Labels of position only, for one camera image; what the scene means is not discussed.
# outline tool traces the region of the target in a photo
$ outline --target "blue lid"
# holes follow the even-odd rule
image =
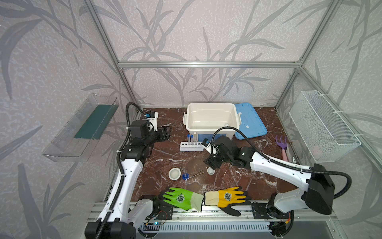
[[[267,128],[261,121],[256,110],[250,103],[235,104],[236,112],[240,113],[241,125],[239,130],[245,134],[248,138],[254,138],[266,135],[268,133]],[[235,133],[235,137],[239,140],[243,140],[244,137],[238,132]]]
[[[183,180],[186,180],[186,179],[188,179],[189,177],[190,177],[189,174],[183,174],[183,175],[182,175],[182,179],[183,179]]]

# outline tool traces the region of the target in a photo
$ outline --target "wire basket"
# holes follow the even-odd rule
[[[302,91],[289,112],[317,163],[334,162],[361,145],[319,91]]]

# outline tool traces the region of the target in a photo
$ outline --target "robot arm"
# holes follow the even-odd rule
[[[281,215],[291,210],[310,208],[318,213],[332,213],[335,185],[329,175],[313,174],[307,171],[325,172],[325,168],[315,164],[313,168],[285,162],[268,156],[266,159],[250,147],[238,148],[228,137],[221,136],[211,146],[209,140],[202,142],[211,154],[205,163],[212,169],[219,168],[222,163],[264,172],[283,179],[297,187],[287,193],[274,193],[268,202],[270,215]]]
[[[119,171],[117,180],[110,192],[105,207],[98,216],[97,222],[88,223],[85,228],[87,239],[97,238],[101,224],[106,226],[100,233],[100,238],[135,238],[136,228],[148,216],[158,213],[158,204],[152,196],[142,196],[135,207],[130,211],[131,196],[142,171],[146,158],[151,154],[149,148],[155,142],[166,141],[170,137],[171,128],[157,126],[157,112],[147,112],[145,119],[133,121],[130,125],[131,143],[121,151],[121,166],[123,174]]]

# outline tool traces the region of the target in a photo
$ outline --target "vent grille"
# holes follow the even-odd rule
[[[269,232],[269,222],[166,222],[162,226],[141,226],[143,232]]]

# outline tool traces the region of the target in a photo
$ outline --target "marble surface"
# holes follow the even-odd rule
[[[276,158],[282,158],[281,148],[276,145],[275,136],[285,136],[281,122],[276,111],[272,107],[255,108],[261,120],[264,122],[268,133],[265,136],[250,139],[265,154]],[[257,200],[269,199],[274,192],[288,192],[296,187],[274,176],[251,172],[248,169],[240,169],[228,163],[216,169],[214,175],[205,172],[187,181],[181,178],[172,181],[168,172],[173,167],[185,168],[187,173],[199,172],[207,169],[204,160],[208,152],[179,152],[179,143],[187,140],[186,126],[183,125],[183,113],[187,108],[154,108],[144,109],[158,112],[158,126],[168,125],[172,127],[169,141],[155,143],[152,156],[147,158],[141,174],[134,188],[132,202],[138,200],[141,195],[158,195],[166,187],[181,187],[187,190],[204,193],[213,190],[225,189],[233,186],[242,186],[248,194]],[[248,146],[245,140],[234,141],[239,146]]]

